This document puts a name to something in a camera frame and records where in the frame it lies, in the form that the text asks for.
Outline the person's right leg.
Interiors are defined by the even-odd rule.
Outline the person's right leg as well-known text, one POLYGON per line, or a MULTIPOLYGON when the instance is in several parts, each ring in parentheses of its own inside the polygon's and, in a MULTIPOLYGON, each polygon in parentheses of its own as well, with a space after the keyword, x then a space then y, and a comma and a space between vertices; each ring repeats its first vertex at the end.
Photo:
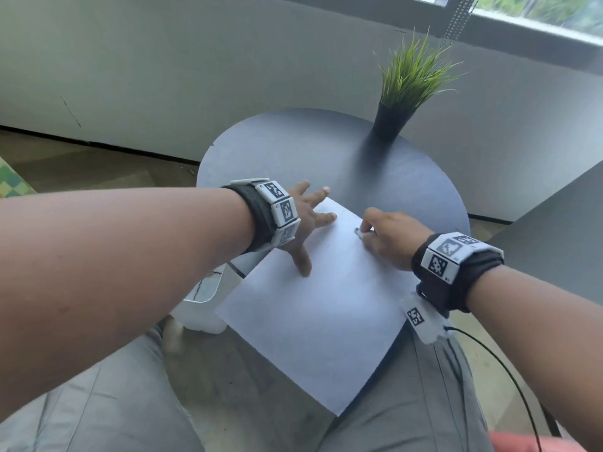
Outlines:
POLYGON ((494 452, 456 338, 426 345, 406 323, 317 452, 494 452))

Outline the person's right forearm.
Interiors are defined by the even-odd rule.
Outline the person's right forearm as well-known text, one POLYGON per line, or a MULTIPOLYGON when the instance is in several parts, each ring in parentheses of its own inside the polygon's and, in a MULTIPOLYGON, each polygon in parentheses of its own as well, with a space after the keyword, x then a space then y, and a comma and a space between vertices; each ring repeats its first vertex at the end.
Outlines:
POLYGON ((539 401, 588 452, 603 452, 603 306, 507 266, 467 306, 539 401))

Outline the black wristband with marker tiles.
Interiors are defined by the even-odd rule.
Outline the black wristband with marker tiles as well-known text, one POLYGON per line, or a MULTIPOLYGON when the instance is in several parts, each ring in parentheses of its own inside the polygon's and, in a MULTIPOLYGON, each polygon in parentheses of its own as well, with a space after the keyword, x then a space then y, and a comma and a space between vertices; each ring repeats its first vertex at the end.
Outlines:
POLYGON ((411 259, 419 282, 402 309, 419 340, 431 345, 450 335, 451 311, 470 313, 467 297, 475 282, 504 264, 504 252, 462 233, 428 237, 411 259))
POLYGON ((235 180, 222 188, 241 197, 252 214, 254 236, 246 254, 272 250, 295 239, 301 220, 294 199, 277 181, 235 180))

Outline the person's left leg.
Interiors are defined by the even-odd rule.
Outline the person's left leg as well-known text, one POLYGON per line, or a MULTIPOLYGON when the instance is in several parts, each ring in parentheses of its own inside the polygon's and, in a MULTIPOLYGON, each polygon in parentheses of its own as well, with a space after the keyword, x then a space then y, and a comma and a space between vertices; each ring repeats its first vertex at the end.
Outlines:
POLYGON ((0 423, 0 452, 206 452, 165 371, 162 319, 0 423))

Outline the black plant pot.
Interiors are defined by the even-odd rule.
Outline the black plant pot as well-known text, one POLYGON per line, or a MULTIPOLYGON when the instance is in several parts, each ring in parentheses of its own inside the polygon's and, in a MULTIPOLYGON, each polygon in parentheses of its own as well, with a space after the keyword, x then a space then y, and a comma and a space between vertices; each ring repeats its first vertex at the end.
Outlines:
POLYGON ((399 105, 387 106, 380 101, 371 133, 381 142, 391 143, 396 140, 415 112, 416 109, 399 105))

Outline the white paper sheet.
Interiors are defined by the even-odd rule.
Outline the white paper sheet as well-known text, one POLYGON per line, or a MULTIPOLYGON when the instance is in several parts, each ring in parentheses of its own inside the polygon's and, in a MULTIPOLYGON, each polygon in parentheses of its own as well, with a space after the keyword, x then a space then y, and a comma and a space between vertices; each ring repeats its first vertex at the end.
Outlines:
POLYGON ((337 220, 305 241, 302 277, 272 250, 216 309, 257 352, 339 416, 356 398, 406 322, 403 296, 418 279, 367 251, 361 218, 327 198, 316 207, 337 220))

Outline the white table leg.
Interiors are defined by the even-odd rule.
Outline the white table leg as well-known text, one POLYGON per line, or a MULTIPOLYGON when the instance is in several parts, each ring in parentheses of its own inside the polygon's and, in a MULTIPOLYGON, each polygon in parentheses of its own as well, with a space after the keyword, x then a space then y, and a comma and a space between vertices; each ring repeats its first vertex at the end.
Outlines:
POLYGON ((199 281, 171 311, 171 316, 188 330, 222 334, 227 323, 216 309, 241 281, 242 276, 232 263, 223 264, 199 281))

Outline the pink cloth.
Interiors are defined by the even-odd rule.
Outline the pink cloth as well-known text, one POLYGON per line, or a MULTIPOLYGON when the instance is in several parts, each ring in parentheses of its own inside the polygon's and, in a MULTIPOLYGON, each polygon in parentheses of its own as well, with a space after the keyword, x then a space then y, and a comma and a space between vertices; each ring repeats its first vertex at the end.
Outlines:
POLYGON ((494 452, 587 452, 576 441, 540 437, 540 447, 534 436, 508 432, 490 432, 494 452))

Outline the green checkered mat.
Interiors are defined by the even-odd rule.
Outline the green checkered mat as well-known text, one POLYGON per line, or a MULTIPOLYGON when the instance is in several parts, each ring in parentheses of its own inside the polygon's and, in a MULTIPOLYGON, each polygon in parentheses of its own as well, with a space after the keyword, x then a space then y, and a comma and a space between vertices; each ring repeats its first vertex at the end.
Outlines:
POLYGON ((34 195, 37 192, 0 157, 0 198, 34 195))

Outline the window frame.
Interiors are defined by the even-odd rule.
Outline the window frame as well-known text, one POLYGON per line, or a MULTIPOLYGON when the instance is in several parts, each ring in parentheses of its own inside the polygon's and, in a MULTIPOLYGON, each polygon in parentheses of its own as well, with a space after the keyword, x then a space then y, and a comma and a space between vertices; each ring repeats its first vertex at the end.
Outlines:
POLYGON ((603 0, 413 0, 438 6, 436 32, 459 41, 482 17, 603 46, 603 0))

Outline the dark grey square table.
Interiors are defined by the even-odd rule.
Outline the dark grey square table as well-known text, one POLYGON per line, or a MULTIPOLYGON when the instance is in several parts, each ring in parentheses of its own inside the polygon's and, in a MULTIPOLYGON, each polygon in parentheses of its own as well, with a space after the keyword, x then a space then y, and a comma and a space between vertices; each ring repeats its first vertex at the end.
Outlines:
POLYGON ((488 244, 509 267, 603 305, 603 161, 488 244))

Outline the green grass plant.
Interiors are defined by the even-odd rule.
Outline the green grass plant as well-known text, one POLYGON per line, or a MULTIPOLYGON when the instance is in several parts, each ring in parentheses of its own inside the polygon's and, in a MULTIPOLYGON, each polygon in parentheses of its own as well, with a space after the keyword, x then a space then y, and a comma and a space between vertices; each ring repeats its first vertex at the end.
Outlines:
POLYGON ((438 39, 428 32, 403 33, 398 48, 389 50, 386 65, 379 65, 380 104, 413 113, 428 99, 447 91, 445 86, 461 76, 456 71, 461 63, 450 59, 455 44, 455 40, 438 39))

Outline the person's left forearm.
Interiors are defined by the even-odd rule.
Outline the person's left forearm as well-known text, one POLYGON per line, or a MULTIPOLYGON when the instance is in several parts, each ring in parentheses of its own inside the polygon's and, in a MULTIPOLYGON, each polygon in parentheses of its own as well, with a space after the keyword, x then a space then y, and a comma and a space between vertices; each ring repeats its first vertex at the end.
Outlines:
POLYGON ((228 189, 0 200, 0 422, 132 341, 252 242, 228 189))

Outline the person's right hand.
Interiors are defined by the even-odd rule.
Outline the person's right hand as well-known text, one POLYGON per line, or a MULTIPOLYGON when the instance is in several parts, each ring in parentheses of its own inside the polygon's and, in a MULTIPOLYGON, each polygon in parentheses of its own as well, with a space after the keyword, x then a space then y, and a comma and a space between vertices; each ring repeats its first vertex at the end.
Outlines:
POLYGON ((404 212, 384 212, 379 236, 362 241, 367 250, 401 271, 412 270, 414 254, 433 231, 404 212))

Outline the person's leg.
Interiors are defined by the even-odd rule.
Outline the person's leg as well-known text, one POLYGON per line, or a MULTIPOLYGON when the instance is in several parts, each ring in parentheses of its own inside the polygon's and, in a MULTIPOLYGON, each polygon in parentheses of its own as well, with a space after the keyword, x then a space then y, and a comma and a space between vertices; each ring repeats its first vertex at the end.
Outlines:
POLYGON ((456 338, 426 345, 406 323, 317 452, 494 452, 456 338))
POLYGON ((0 423, 0 452, 206 452, 165 371, 162 319, 0 423))

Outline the round dark grey table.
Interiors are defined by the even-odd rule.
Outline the round dark grey table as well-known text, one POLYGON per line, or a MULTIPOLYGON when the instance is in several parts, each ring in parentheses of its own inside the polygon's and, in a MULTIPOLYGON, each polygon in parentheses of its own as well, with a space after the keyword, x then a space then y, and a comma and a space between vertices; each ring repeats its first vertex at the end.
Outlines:
MULTIPOLYGON (((402 137, 382 143, 373 123, 348 114, 292 109, 256 115, 219 136, 204 156, 198 186, 270 178, 285 188, 307 179, 311 190, 362 218, 369 207, 402 211, 438 233, 470 234, 465 205, 448 176, 402 137)), ((260 253, 232 261, 245 277, 260 253)))

